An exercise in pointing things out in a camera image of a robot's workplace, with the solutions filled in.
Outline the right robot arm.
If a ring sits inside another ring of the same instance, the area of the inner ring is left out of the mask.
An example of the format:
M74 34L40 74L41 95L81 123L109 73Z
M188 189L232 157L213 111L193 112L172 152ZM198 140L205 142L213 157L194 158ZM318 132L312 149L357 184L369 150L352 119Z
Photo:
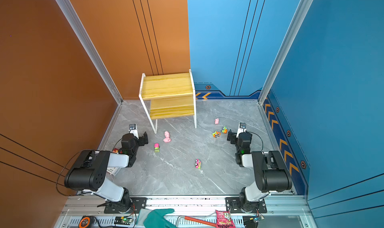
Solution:
M252 137L253 133L239 129L237 133L229 131L227 140L236 147L236 163L254 171L254 181L239 193L239 208L245 213L255 213L259 209L265 213L264 199L290 190L293 181L279 151L251 151Z

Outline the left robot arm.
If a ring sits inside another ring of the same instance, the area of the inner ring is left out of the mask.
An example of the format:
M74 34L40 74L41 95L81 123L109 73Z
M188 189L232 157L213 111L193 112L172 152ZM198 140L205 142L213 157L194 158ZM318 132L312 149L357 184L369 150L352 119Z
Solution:
M131 168L137 159L138 149L149 143L148 134L134 133L122 137L122 147L117 153L111 151L83 150L64 179L66 188L93 193L105 199L101 204L105 212L127 213L133 209L133 201L127 188L109 180L108 168Z

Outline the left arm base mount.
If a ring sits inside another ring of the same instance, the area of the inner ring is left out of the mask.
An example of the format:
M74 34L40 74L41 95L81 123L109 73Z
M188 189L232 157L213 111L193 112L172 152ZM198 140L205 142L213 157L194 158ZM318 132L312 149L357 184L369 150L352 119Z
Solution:
M141 209L147 205L146 197L133 197L128 202L106 202L104 213L105 214L139 214Z

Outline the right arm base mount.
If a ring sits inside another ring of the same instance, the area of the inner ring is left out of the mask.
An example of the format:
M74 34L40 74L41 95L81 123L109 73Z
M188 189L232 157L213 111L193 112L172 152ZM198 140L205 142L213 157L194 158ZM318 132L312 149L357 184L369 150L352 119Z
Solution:
M261 213L266 214L267 206L264 200L258 202L242 201L239 197L226 197L226 209L232 214L245 214L245 213Z

